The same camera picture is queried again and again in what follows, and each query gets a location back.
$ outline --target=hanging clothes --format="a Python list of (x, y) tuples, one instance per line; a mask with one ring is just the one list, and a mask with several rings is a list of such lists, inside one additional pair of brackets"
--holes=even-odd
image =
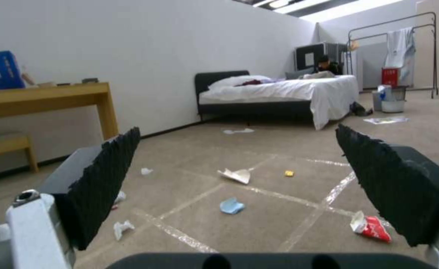
[(403, 82), (414, 68), (415, 39), (412, 27), (387, 33), (385, 68), (400, 68), (399, 81)]

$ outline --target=bed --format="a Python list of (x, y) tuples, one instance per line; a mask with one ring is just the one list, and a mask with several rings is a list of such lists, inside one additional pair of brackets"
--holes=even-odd
[(194, 77), (201, 118), (204, 114), (306, 115), (320, 130), (329, 120), (346, 116), (349, 105), (358, 100), (357, 80), (352, 75), (209, 89), (217, 81), (242, 75), (249, 72), (199, 73)]

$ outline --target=white bucket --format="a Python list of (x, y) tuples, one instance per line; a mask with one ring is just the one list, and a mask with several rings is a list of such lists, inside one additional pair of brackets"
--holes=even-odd
[(382, 101), (382, 112), (398, 113), (404, 112), (405, 101), (387, 102)]

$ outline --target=white pillow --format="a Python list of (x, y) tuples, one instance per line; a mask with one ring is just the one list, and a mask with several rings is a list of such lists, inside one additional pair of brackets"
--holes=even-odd
[(270, 78), (263, 75), (240, 75), (239, 77), (225, 78), (223, 80), (218, 80), (211, 84), (208, 88), (211, 90), (217, 87), (234, 87), (236, 85), (241, 85), (245, 82), (251, 80), (270, 80)]

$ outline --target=ceiling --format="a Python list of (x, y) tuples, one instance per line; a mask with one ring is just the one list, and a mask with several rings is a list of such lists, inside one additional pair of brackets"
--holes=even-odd
[(233, 0), (266, 10), (302, 17), (357, 0)]

